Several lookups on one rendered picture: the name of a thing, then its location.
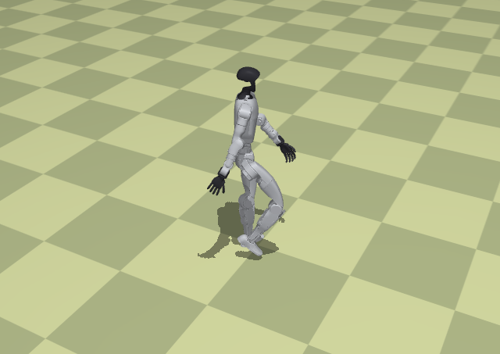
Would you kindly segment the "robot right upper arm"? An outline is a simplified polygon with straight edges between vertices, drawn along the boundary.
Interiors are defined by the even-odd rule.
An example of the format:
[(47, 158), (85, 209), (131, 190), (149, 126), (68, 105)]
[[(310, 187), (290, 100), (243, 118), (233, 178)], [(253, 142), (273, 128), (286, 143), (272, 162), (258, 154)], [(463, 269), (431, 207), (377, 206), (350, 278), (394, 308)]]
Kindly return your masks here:
[(251, 118), (251, 114), (252, 114), (251, 106), (247, 104), (242, 104), (237, 112), (237, 122), (234, 128), (234, 134), (231, 143), (233, 143), (234, 140), (236, 139), (241, 140), (243, 143), (241, 149), (243, 149), (245, 146), (245, 141), (241, 138), (241, 136), (246, 130), (248, 121)]

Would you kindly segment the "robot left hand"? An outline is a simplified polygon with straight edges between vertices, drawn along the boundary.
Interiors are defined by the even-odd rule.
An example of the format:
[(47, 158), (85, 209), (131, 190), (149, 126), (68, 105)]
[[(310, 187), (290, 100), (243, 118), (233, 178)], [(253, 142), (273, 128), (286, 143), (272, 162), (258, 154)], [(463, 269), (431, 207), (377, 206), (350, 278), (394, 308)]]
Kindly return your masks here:
[(280, 135), (278, 136), (278, 138), (281, 141), (281, 143), (279, 143), (277, 146), (280, 146), (280, 150), (282, 151), (282, 153), (285, 156), (286, 163), (288, 162), (288, 158), (289, 158), (289, 162), (291, 161), (291, 159), (292, 159), (292, 162), (293, 162), (294, 159), (296, 158), (296, 156), (295, 156), (295, 152), (296, 152), (295, 149), (291, 145), (289, 145), (288, 143), (284, 143), (284, 139)]

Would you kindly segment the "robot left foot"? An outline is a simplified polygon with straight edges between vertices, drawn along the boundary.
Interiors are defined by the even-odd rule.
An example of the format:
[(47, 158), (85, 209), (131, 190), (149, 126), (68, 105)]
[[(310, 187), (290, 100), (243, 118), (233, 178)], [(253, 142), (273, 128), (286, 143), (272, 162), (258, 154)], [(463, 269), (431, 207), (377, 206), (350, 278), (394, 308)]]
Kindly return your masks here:
[[(256, 237), (257, 237), (257, 236), (256, 236)], [(256, 238), (256, 237), (255, 237), (255, 238)], [(255, 242), (260, 241), (260, 240), (262, 240), (263, 238), (264, 238), (264, 235), (262, 234), (260, 237), (258, 237), (257, 239), (255, 239)], [(241, 244), (241, 247), (245, 247), (245, 246)]]

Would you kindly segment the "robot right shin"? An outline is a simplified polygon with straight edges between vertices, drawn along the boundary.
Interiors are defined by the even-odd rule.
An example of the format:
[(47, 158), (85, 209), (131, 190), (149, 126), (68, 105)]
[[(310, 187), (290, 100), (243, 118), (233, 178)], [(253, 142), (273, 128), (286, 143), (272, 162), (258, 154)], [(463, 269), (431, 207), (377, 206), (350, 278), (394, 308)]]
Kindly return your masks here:
[(259, 218), (255, 229), (249, 235), (248, 241), (251, 239), (250, 242), (253, 244), (254, 240), (260, 237), (265, 231), (269, 230), (284, 213), (285, 210), (282, 212), (282, 207), (276, 203), (272, 204), (269, 209), (265, 209)]

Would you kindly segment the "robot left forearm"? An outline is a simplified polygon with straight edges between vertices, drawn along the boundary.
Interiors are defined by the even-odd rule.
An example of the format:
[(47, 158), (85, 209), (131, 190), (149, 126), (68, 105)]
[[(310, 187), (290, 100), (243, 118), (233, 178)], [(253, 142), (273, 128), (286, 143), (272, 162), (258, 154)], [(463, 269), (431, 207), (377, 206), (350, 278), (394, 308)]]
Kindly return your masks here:
[(279, 140), (278, 136), (279, 134), (277, 133), (276, 130), (274, 130), (271, 126), (270, 126), (270, 123), (268, 122), (268, 120), (266, 119), (265, 120), (265, 123), (260, 127), (260, 129), (262, 131), (264, 131), (271, 140), (273, 140), (273, 142), (278, 145), (279, 143), (281, 143), (281, 141)]

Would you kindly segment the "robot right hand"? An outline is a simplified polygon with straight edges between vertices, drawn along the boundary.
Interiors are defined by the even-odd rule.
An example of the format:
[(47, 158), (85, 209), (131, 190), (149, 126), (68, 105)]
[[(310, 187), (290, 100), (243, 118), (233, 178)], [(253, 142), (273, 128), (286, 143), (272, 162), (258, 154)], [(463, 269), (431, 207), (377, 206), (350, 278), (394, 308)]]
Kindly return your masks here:
[[(221, 171), (221, 169), (222, 169), (222, 168), (223, 168), (223, 167), (221, 167), (221, 168), (220, 168), (220, 171)], [(213, 185), (213, 186), (211, 187), (211, 189), (210, 189), (210, 191), (209, 191), (209, 192), (211, 192), (211, 191), (214, 189), (214, 187), (215, 187), (215, 189), (214, 189), (214, 191), (213, 191), (213, 193), (212, 193), (213, 195), (214, 195), (214, 193), (216, 192), (216, 189), (217, 189), (217, 188), (218, 188), (218, 191), (217, 191), (216, 195), (218, 195), (218, 194), (219, 194), (219, 192), (220, 192), (220, 189), (222, 188), (222, 186), (223, 186), (223, 193), (225, 192), (225, 186), (224, 186), (225, 180), (224, 180), (224, 179), (226, 179), (226, 178), (227, 178), (227, 176), (228, 176), (228, 174), (230, 173), (230, 171), (228, 171), (228, 173), (227, 173), (227, 175), (226, 175), (226, 176), (224, 176), (224, 175), (220, 174), (220, 171), (218, 172), (218, 176), (217, 176), (217, 177), (215, 177), (215, 178), (212, 180), (212, 183), (211, 183), (211, 184), (207, 187), (207, 189), (209, 189), (209, 188)]]

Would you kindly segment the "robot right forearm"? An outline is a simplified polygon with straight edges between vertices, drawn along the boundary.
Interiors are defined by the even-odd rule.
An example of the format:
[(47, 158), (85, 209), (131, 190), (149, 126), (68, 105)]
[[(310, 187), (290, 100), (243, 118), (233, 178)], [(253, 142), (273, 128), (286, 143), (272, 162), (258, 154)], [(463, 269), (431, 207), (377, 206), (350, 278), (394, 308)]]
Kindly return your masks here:
[(226, 176), (228, 171), (233, 167), (234, 165), (234, 162), (237, 158), (237, 156), (239, 156), (239, 150), (241, 149), (243, 143), (241, 140), (239, 139), (236, 139), (234, 140), (234, 142), (231, 144), (231, 146), (229, 147), (228, 149), (228, 154), (227, 154), (227, 157), (226, 157), (226, 161), (224, 162), (223, 164), (223, 168), (222, 170), (220, 171), (220, 174)]

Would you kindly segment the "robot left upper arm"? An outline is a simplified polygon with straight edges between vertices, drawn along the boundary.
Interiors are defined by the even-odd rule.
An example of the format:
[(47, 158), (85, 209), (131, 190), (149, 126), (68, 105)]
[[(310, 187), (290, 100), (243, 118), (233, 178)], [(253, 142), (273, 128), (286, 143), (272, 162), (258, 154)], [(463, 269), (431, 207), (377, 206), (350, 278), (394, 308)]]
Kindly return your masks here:
[[(254, 92), (252, 92), (252, 93), (255, 95)], [(262, 114), (262, 113), (259, 113), (256, 125), (257, 126), (262, 126), (265, 123), (265, 120), (266, 120), (266, 116), (264, 114)]]

